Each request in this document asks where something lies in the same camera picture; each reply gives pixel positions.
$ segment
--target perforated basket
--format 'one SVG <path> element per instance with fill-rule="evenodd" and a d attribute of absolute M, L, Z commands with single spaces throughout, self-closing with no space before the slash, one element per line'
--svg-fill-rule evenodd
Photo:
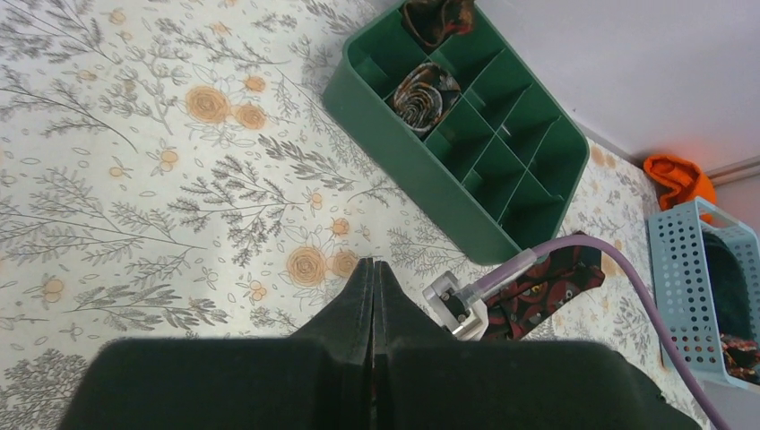
<path fill-rule="evenodd" d="M 712 215 L 711 224 L 702 221 Z M 698 377 L 747 389 L 726 372 L 713 291 L 704 255 L 703 230 L 720 237 L 736 255 L 747 279 L 752 333 L 760 340 L 760 250 L 757 235 L 741 221 L 698 198 L 648 220 L 654 295 L 671 340 Z M 663 361 L 672 367 L 663 351 Z"/>

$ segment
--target orange rose print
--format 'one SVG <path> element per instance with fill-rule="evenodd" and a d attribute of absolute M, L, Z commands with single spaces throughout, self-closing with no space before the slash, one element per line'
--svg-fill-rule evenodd
<path fill-rule="evenodd" d="M 165 172 L 170 172 L 174 168 L 174 164 L 179 160 L 179 156 L 172 150 L 165 150 L 161 152 L 161 163 L 159 167 Z"/>
<path fill-rule="evenodd" d="M 601 271 L 607 276 L 620 276 L 624 274 L 615 260 L 612 260 L 612 257 L 606 254 L 601 256 Z"/>
<path fill-rule="evenodd" d="M 76 77 L 77 79 L 82 80 L 82 81 L 95 81 L 98 79 L 98 76 L 95 73 L 90 72 L 89 70 L 80 70 L 76 74 Z"/>
<path fill-rule="evenodd" d="M 121 12 L 122 8 L 114 9 L 111 13 L 103 13 L 104 15 L 108 15 L 108 21 L 115 25 L 121 25 L 126 21 L 126 15 L 124 15 L 123 12 Z"/>
<path fill-rule="evenodd" d="M 250 76 L 243 83 L 253 92 L 263 92 L 266 89 L 266 81 L 258 76 Z"/>
<path fill-rule="evenodd" d="M 362 236 L 363 236 L 363 237 L 364 237 L 364 238 L 365 238 L 367 241 L 370 241 L 370 240 L 371 240 L 371 239 L 370 239 L 370 235 L 369 235 L 369 228 L 367 228 L 366 226 L 362 225 L 362 226 L 361 226 L 361 230 L 358 230 L 358 231 L 357 231 L 357 233 L 361 233 L 361 235 L 362 235 Z"/>
<path fill-rule="evenodd" d="M 322 209 L 322 195 L 320 193 L 311 194 L 311 207 L 317 211 Z"/>
<path fill-rule="evenodd" d="M 348 278 L 356 268 L 358 257 L 353 251 L 340 251 L 332 259 L 332 273 Z"/>
<path fill-rule="evenodd" d="M 607 161 L 607 167 L 609 168 L 615 168 L 615 166 L 618 165 L 618 162 L 615 161 L 615 157 L 612 154 L 607 154 L 605 160 Z"/>
<path fill-rule="evenodd" d="M 137 84 L 133 80 L 124 81 L 124 91 L 127 93 L 134 92 L 135 88 L 137 88 Z"/>
<path fill-rule="evenodd" d="M 204 123 L 220 124 L 229 114 L 227 97 L 212 87 L 193 88 L 187 92 L 185 103 L 187 112 Z"/>
<path fill-rule="evenodd" d="M 285 265 L 293 282 L 304 287 L 319 285 L 327 272 L 324 256 L 312 246 L 301 246 L 293 251 Z"/>
<path fill-rule="evenodd" d="M 114 157 L 113 159 L 116 162 L 116 165 L 108 169 L 108 174 L 111 175 L 111 177 L 115 177 L 115 178 L 120 178 L 124 176 L 129 179 L 132 179 L 132 176 L 129 174 L 129 172 L 131 172 L 132 169 L 125 167 L 119 158 Z"/>
<path fill-rule="evenodd" d="M 212 24 L 209 28 L 212 29 L 213 33 L 217 36 L 229 36 L 229 27 L 221 22 Z"/>
<path fill-rule="evenodd" d="M 42 286 L 43 298 L 48 303 L 55 303 L 61 299 L 61 291 L 64 290 L 64 283 L 60 279 L 51 279 Z"/>
<path fill-rule="evenodd" d="M 592 147 L 592 161 L 597 166 L 604 166 L 604 152 L 599 147 Z"/>
<path fill-rule="evenodd" d="M 254 301 L 259 302 L 264 296 L 266 296 L 266 288 L 264 288 L 262 283 L 258 280 L 252 281 L 249 284 L 249 287 L 251 288 L 251 298 L 253 298 Z"/>
<path fill-rule="evenodd" d="M 332 222 L 332 227 L 330 227 L 329 229 L 337 237 L 342 237 L 349 234 L 349 228 L 350 228 L 349 221 L 347 219 L 338 218 Z"/>
<path fill-rule="evenodd" d="M 250 130 L 261 130 L 266 124 L 266 114 L 263 110 L 250 103 L 235 107 L 235 119 Z"/>

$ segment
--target orange cloth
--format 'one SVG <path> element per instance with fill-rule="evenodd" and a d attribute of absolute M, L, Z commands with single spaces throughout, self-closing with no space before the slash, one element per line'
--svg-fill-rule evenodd
<path fill-rule="evenodd" d="M 696 164 L 673 155 L 652 155 L 643 163 L 643 170 L 670 191 L 660 196 L 660 208 L 666 211 L 677 204 L 690 202 L 696 197 L 715 204 L 717 194 L 710 178 Z M 710 222 L 710 215 L 702 220 Z"/>

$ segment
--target white wall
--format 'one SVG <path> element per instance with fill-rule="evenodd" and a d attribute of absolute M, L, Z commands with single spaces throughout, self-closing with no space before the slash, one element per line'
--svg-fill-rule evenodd
<path fill-rule="evenodd" d="M 760 2 L 478 4 L 568 113 L 623 151 L 704 170 L 760 155 Z"/>
<path fill-rule="evenodd" d="M 704 392 L 734 430 L 756 430 L 760 421 L 760 394 L 715 383 L 703 383 Z"/>
<path fill-rule="evenodd" d="M 750 226 L 760 236 L 760 176 L 721 185 L 718 206 Z"/>

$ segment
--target green tray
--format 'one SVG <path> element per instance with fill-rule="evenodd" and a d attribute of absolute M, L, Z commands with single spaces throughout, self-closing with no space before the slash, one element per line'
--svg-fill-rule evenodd
<path fill-rule="evenodd" d="M 401 4 L 346 41 L 327 111 L 474 262 L 554 237 L 589 157 L 585 138 L 480 9 L 475 31 L 426 53 L 402 27 Z M 462 97 L 420 140 L 386 101 L 427 61 L 453 74 Z"/>

